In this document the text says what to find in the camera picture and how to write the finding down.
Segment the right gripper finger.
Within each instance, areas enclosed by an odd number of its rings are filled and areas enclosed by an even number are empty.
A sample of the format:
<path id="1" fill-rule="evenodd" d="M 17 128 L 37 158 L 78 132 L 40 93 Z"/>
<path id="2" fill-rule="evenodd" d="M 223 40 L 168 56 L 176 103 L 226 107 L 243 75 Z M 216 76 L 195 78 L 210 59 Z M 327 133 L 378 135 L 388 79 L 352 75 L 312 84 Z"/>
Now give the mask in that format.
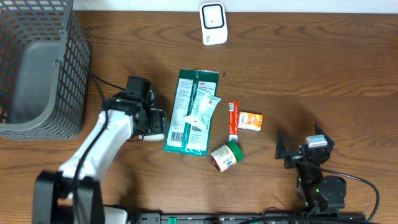
<path id="1" fill-rule="evenodd" d="M 284 143 L 284 139 L 280 130 L 277 130 L 277 144 L 275 149 L 275 159 L 284 159 L 286 157 L 286 147 Z"/>
<path id="2" fill-rule="evenodd" d="M 323 135 L 329 147 L 335 146 L 335 142 L 322 130 L 318 123 L 315 123 L 315 133 L 317 135 Z"/>

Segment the green white glove package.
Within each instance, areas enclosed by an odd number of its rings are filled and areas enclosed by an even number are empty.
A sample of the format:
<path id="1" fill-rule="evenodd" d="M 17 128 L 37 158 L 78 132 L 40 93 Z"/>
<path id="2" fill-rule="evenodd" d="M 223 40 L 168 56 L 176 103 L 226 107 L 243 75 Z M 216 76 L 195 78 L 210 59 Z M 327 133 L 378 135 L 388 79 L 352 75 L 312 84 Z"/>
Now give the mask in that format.
<path id="1" fill-rule="evenodd" d="M 171 122 L 164 151 L 190 156 L 206 156 L 210 131 L 202 131 L 185 122 L 184 117 L 192 112 L 197 90 L 207 91 L 215 96 L 219 73 L 208 70 L 179 71 Z"/>

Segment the small orange box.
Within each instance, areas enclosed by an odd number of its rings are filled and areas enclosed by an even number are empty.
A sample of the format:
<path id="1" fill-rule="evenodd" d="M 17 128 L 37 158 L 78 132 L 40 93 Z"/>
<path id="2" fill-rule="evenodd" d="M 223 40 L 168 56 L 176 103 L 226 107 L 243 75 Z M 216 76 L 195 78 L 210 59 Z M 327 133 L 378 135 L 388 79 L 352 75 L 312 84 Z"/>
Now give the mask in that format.
<path id="1" fill-rule="evenodd" d="M 262 120 L 263 120 L 262 114 L 240 111 L 238 128 L 247 129 L 251 131 L 260 131 L 262 128 Z"/>

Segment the green lid jar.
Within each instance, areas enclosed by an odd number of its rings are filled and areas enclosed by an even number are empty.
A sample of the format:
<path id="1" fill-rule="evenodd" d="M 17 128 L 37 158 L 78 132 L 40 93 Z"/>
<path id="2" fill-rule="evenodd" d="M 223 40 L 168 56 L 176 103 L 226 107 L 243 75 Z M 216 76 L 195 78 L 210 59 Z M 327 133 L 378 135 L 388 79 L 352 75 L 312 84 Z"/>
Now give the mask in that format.
<path id="1" fill-rule="evenodd" d="M 229 141 L 210 154 L 213 165 L 219 172 L 224 172 L 244 159 L 243 152 L 236 141 Z"/>

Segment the white teal wipes packet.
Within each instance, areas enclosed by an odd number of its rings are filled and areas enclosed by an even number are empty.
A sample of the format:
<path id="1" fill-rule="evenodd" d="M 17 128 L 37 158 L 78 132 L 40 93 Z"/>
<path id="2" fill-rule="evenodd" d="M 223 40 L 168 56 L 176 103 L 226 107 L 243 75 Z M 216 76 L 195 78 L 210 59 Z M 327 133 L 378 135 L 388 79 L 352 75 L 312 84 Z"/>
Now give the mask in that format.
<path id="1" fill-rule="evenodd" d="M 183 120 L 197 127 L 200 131 L 207 131 L 210 127 L 210 121 L 214 110 L 220 101 L 221 98 L 213 96 L 207 91 L 198 89 L 191 113 L 185 116 Z"/>

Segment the red coffee stick sachet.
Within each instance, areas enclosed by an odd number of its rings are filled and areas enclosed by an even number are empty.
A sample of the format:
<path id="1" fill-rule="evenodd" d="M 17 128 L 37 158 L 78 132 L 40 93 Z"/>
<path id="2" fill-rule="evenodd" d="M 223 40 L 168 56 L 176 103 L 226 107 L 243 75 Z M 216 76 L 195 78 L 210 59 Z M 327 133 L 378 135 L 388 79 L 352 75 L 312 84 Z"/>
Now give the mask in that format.
<path id="1" fill-rule="evenodd" d="M 229 141 L 238 140 L 239 102 L 229 101 Z"/>

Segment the blue white yogurt cup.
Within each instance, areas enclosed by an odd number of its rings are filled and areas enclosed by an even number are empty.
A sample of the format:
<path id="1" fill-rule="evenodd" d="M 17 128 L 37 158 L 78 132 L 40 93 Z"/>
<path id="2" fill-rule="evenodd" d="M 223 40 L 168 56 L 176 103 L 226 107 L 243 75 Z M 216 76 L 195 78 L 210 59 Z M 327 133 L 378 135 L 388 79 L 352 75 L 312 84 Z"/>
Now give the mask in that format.
<path id="1" fill-rule="evenodd" d="M 151 134 L 145 135 L 142 140 L 143 141 L 162 141 L 164 140 L 165 134 Z"/>

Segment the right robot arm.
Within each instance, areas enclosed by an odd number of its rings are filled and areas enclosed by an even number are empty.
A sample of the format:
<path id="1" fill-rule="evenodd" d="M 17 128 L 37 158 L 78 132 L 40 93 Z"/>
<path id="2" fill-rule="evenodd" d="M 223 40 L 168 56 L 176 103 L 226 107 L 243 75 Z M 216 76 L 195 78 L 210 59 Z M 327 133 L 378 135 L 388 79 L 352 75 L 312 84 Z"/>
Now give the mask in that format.
<path id="1" fill-rule="evenodd" d="M 330 158 L 335 143 L 318 124 L 315 135 L 305 141 L 298 151 L 288 151 L 278 131 L 275 158 L 284 160 L 286 169 L 297 169 L 297 192 L 307 204 L 305 216 L 337 214 L 345 207 L 346 181 L 335 175 L 324 176 L 320 167 Z"/>

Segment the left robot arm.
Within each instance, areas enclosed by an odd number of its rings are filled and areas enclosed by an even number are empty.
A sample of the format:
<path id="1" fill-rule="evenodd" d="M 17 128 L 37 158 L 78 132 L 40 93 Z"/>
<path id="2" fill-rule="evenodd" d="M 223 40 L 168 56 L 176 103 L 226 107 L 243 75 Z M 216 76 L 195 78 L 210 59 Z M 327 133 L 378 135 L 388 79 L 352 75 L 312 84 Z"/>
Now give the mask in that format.
<path id="1" fill-rule="evenodd" d="M 103 203 L 101 181 L 121 146 L 129 141 L 161 141 L 164 110 L 153 107 L 155 86 L 130 76 L 122 91 L 103 101 L 97 123 L 58 171 L 42 171 L 34 185 L 33 223 L 133 223 L 124 208 Z"/>

